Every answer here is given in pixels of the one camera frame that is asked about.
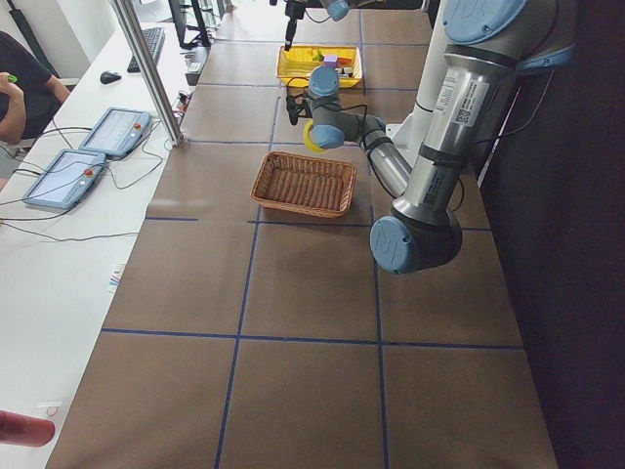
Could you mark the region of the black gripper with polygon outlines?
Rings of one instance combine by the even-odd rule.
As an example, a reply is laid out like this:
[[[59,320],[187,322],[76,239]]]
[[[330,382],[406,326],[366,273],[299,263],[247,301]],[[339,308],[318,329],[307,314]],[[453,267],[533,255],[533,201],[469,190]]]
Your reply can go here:
[[[285,15],[290,19],[287,24],[284,41],[284,51],[292,47],[293,38],[297,31],[297,20],[302,20],[306,12],[306,0],[286,0]]]

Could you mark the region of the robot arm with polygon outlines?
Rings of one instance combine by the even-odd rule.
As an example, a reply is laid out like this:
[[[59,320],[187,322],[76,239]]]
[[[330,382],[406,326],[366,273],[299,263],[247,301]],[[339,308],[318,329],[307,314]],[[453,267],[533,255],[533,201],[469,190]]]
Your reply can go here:
[[[298,21],[308,18],[315,23],[324,23],[328,20],[340,21],[350,10],[372,4],[372,1],[345,1],[345,0],[321,0],[320,8],[326,12],[322,20],[315,19],[308,13],[309,2],[305,0],[288,0],[285,2],[285,16],[288,18],[286,26],[284,51],[291,50],[297,31]]]
[[[319,66],[306,103],[312,147],[360,145],[392,195],[370,231],[377,264],[394,274],[451,261],[462,244],[449,201],[501,83],[566,64],[574,47],[574,1],[443,1],[411,114],[396,127],[342,108],[339,76]]]

